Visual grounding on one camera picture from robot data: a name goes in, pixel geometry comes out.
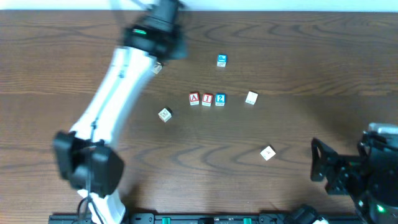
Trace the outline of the blue number 2 block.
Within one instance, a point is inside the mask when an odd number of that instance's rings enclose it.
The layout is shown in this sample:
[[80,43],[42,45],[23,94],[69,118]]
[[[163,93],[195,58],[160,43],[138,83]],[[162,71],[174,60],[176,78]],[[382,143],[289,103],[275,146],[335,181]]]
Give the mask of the blue number 2 block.
[[223,93],[217,93],[215,95],[215,106],[224,106],[226,103],[226,95]]

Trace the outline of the red letter A block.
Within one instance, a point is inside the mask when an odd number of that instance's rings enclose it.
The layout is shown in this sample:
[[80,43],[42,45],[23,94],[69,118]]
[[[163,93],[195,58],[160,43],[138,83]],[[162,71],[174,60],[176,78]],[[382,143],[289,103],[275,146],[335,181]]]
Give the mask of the red letter A block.
[[189,94],[189,102],[191,106],[199,105],[200,104],[200,95],[198,92],[190,93]]

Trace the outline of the red letter I block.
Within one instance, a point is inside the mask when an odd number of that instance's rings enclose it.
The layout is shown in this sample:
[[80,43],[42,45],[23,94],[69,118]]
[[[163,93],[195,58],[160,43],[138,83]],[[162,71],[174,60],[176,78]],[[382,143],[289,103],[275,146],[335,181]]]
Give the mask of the red letter I block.
[[213,95],[212,94],[209,94],[209,93],[204,93],[203,94],[202,101],[201,101],[201,104],[203,106],[211,106],[212,101],[213,101]]

